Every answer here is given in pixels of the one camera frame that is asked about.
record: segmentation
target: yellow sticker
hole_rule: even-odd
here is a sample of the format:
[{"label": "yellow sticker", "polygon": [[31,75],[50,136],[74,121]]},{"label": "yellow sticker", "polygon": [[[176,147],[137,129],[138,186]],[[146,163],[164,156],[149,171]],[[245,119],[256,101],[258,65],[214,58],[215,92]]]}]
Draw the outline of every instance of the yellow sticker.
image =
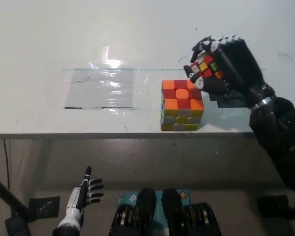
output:
[{"label": "yellow sticker", "polygon": [[187,193],[185,192],[185,191],[181,191],[180,192],[180,197],[181,197],[181,199],[186,199],[187,198]]}]

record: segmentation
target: metal ring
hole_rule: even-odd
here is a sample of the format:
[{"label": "metal ring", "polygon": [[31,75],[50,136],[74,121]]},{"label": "metal ring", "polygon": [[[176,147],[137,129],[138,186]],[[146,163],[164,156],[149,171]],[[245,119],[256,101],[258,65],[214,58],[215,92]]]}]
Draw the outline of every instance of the metal ring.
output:
[{"label": "metal ring", "polygon": [[257,104],[253,105],[250,110],[253,111],[259,107],[264,106],[265,104],[269,103],[270,101],[272,101],[273,99],[275,99],[276,96],[271,96],[271,97],[267,97],[265,99],[263,99],[262,101],[258,102]]}]

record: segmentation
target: black mount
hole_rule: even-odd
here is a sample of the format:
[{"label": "black mount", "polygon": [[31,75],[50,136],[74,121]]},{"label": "black mount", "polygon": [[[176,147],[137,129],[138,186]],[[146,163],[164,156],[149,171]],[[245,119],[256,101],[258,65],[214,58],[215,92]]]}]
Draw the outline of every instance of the black mount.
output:
[{"label": "black mount", "polygon": [[29,207],[26,207],[0,182],[0,198],[17,213],[5,221],[10,236],[30,236],[28,222],[42,218],[58,217],[60,197],[30,199]]}]

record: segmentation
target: white sticker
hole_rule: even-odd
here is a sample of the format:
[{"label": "white sticker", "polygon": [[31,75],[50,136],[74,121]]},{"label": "white sticker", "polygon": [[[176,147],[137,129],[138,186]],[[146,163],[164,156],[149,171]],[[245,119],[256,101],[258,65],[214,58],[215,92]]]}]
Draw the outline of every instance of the white sticker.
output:
[{"label": "white sticker", "polygon": [[196,80],[195,86],[198,89],[203,89],[204,83],[203,83],[203,77],[202,76]]},{"label": "white sticker", "polygon": [[196,65],[196,64],[194,64],[192,67],[191,67],[191,69],[192,69],[192,71],[194,72],[194,73],[198,73],[200,70],[199,70],[199,68],[198,68],[198,66]]}]

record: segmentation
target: white robotic hand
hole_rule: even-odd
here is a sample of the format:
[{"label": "white robotic hand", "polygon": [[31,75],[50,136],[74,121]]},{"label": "white robotic hand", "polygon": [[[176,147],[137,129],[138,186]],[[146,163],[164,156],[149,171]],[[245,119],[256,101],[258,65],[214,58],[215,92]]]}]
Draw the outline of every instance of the white robotic hand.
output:
[{"label": "white robotic hand", "polygon": [[79,236],[83,225],[84,208],[100,202],[97,197],[103,196],[103,193],[90,193],[90,191],[102,189],[103,185],[95,185],[101,183],[102,179],[90,180],[90,174],[91,167],[88,166],[82,183],[73,189],[66,207],[65,218],[53,230],[53,236]]}]

